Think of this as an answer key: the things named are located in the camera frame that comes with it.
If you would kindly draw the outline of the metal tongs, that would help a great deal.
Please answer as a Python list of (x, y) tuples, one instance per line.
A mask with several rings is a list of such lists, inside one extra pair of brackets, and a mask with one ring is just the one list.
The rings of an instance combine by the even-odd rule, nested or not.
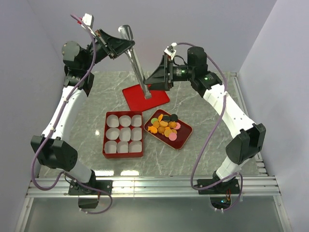
[[(118, 32), (120, 33), (120, 36), (122, 39), (132, 41), (133, 40), (133, 32), (130, 27), (130, 25), (122, 25), (118, 28)], [(126, 51), (126, 55), (131, 63), (132, 69), (135, 73), (135, 76), (138, 80), (138, 83), (142, 89), (143, 95), (145, 99), (151, 98), (151, 93), (148, 89), (148, 87), (144, 84), (145, 76), (144, 72), (142, 70), (142, 67), (140, 65), (138, 56), (136, 54), (135, 48), (131, 47)]]

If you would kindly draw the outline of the black sandwich cookie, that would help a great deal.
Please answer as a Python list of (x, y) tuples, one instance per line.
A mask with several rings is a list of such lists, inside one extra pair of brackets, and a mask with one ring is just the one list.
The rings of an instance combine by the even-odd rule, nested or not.
[(165, 121), (165, 122), (170, 122), (171, 118), (168, 115), (163, 115), (162, 120)]
[(171, 114), (170, 115), (170, 121), (177, 122), (178, 121), (178, 116), (176, 114)]

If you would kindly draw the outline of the orange fish cookie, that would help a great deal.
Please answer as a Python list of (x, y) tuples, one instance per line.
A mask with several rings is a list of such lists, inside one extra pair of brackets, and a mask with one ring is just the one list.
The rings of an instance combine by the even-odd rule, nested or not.
[(158, 133), (158, 129), (155, 126), (149, 126), (147, 130), (152, 134)]

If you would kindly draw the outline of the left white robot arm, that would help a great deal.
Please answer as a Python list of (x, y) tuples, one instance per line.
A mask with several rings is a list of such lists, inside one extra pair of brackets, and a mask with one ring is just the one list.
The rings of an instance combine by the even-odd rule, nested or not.
[(69, 144), (70, 131), (80, 107), (91, 91), (94, 81), (91, 70), (94, 65), (106, 57), (118, 58), (131, 49), (135, 42), (113, 37), (101, 29), (90, 37), (92, 42), (86, 48), (75, 41), (68, 41), (62, 46), (65, 80), (61, 99), (48, 126), (41, 135), (33, 136), (30, 141), (35, 153), (31, 164), (31, 181), (40, 190), (47, 191), (55, 185), (42, 187), (36, 182), (36, 162), (60, 170), (72, 179), (70, 186), (84, 194), (92, 194), (97, 188), (94, 171), (78, 161), (77, 150)]

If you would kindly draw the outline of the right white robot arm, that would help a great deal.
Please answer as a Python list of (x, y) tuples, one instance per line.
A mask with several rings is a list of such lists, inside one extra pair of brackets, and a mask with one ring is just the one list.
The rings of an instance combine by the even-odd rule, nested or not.
[(213, 174), (213, 189), (223, 193), (229, 188), (243, 165), (257, 155), (264, 143), (266, 128), (256, 124), (235, 103), (227, 91), (227, 79), (224, 74), (217, 75), (208, 69), (210, 57), (204, 48), (190, 45), (187, 61), (176, 65), (177, 43), (164, 50), (161, 63), (144, 81), (150, 90), (168, 91), (174, 82), (188, 81), (191, 87), (218, 113), (218, 124), (224, 122), (232, 141), (226, 146), (226, 158)]

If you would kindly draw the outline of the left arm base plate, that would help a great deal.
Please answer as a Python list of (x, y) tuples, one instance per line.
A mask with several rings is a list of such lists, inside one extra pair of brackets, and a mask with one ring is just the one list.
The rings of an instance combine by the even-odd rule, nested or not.
[(69, 186), (68, 195), (72, 196), (86, 196), (97, 195), (98, 193), (104, 195), (111, 195), (112, 180), (96, 180), (94, 184), (87, 186), (79, 182), (71, 181)]

